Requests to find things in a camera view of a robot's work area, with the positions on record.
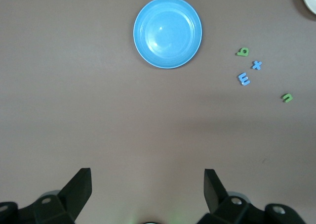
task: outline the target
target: blue letter x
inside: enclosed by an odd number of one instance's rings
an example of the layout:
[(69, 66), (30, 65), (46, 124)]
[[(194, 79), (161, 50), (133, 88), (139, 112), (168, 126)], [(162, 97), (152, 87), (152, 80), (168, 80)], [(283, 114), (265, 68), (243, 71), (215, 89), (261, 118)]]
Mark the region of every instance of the blue letter x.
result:
[(254, 61), (253, 63), (254, 65), (251, 67), (252, 69), (256, 69), (256, 70), (261, 69), (260, 65), (262, 64), (262, 62)]

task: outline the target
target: blue bowl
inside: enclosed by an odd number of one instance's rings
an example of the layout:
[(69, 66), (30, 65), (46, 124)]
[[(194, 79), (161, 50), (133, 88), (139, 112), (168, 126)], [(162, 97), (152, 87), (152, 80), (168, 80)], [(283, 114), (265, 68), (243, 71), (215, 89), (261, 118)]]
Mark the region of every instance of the blue bowl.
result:
[(171, 69), (187, 63), (201, 40), (201, 21), (184, 0), (153, 0), (135, 20), (136, 48), (147, 62), (159, 68)]

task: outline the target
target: tabletop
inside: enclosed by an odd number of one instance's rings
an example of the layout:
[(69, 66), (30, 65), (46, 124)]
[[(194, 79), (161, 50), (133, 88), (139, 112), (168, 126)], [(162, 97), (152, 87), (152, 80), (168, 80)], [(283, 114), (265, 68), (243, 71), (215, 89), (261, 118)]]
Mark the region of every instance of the tabletop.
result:
[(150, 1), (0, 0), (0, 201), (25, 207), (90, 167), (77, 224), (194, 224), (215, 169), (256, 207), (315, 223), (316, 15), (303, 0), (185, 0), (201, 45), (160, 69), (133, 40)]

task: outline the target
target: screw hole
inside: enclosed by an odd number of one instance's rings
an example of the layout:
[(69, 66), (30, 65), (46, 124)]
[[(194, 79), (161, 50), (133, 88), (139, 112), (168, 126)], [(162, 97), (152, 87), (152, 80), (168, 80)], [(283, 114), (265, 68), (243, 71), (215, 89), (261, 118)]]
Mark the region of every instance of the screw hole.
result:
[(242, 201), (239, 198), (232, 198), (232, 203), (234, 203), (236, 205), (241, 205)]
[(46, 204), (46, 203), (49, 203), (51, 201), (50, 198), (45, 198), (41, 201), (42, 204)]
[(273, 206), (273, 211), (275, 211), (278, 214), (285, 214), (285, 210), (280, 206)]
[(0, 212), (7, 210), (9, 207), (7, 205), (0, 207)]

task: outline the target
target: brown table surface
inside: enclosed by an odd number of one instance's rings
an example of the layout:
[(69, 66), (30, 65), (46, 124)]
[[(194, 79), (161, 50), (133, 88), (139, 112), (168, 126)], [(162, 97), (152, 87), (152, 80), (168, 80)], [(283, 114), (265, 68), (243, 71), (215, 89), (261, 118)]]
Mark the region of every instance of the brown table surface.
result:
[(213, 168), (256, 207), (315, 223), (316, 15), (303, 0), (186, 0), (202, 43), (163, 70), (133, 41), (149, 1), (0, 0), (0, 201), (24, 207), (90, 167), (77, 224), (195, 224)]

